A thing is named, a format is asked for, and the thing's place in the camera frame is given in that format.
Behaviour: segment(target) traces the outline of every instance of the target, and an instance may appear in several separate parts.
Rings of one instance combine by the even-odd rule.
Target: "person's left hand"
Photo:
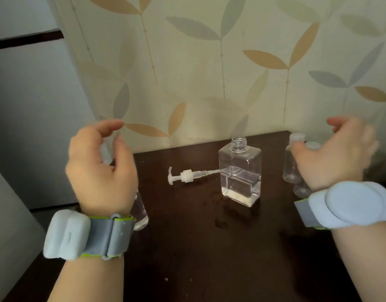
[[[121,120],[105,120],[80,129],[72,137],[66,174],[88,216],[127,216],[137,193],[137,170],[133,153],[120,134],[113,141],[116,167],[103,163],[103,138],[123,127]]]

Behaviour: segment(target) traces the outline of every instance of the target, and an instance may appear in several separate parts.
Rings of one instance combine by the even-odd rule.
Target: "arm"
[[[362,301],[386,302],[386,222],[332,233]]]
[[[137,192],[133,154],[117,136],[113,143],[116,167],[105,165],[100,154],[104,137],[123,126],[120,120],[101,121],[82,128],[71,139],[66,174],[88,216],[127,216]],[[68,260],[48,302],[123,301],[124,257]]]
[[[335,134],[318,151],[296,142],[292,153],[298,169],[314,190],[340,181],[362,181],[363,171],[379,143],[375,130],[355,117],[332,117]],[[367,227],[333,229],[334,241],[361,299],[386,302],[386,222]]]

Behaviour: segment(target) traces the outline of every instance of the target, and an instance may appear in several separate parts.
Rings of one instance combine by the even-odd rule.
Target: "hand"
[[[298,170],[313,191],[341,181],[362,181],[379,147],[375,129],[357,117],[330,117],[327,123],[335,134],[321,149],[311,151],[301,142],[291,146]]]
[[[138,180],[130,148],[120,134],[113,140],[116,167],[104,164],[100,153],[103,138],[121,127],[121,120],[100,121],[71,138],[66,174],[86,215],[127,216],[133,206]]]

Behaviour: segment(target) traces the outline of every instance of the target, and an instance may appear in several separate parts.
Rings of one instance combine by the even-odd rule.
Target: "forearm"
[[[386,302],[386,222],[332,230],[363,302]]]
[[[48,302],[123,301],[124,257],[67,261]]]

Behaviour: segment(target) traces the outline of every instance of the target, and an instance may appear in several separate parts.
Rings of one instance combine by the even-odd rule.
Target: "cylindrical bottle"
[[[134,204],[131,208],[130,215],[136,219],[134,231],[141,230],[148,224],[147,212],[145,211],[145,207],[138,190],[136,196],[134,197]]]
[[[251,207],[260,196],[261,150],[247,146],[245,137],[238,137],[221,148],[218,156],[222,194]]]
[[[311,151],[316,151],[321,147],[320,143],[317,142],[307,142],[305,143],[305,146]],[[295,195],[302,199],[309,198],[309,196],[311,196],[312,194],[310,187],[306,184],[305,180],[302,179],[302,177],[300,182],[294,185],[293,191]]]
[[[286,182],[290,183],[299,183],[301,182],[301,174],[298,171],[294,156],[291,152],[291,145],[295,141],[304,142],[305,134],[302,132],[294,132],[290,135],[290,143],[285,149],[285,159],[284,159],[284,171],[282,173],[282,178]]]

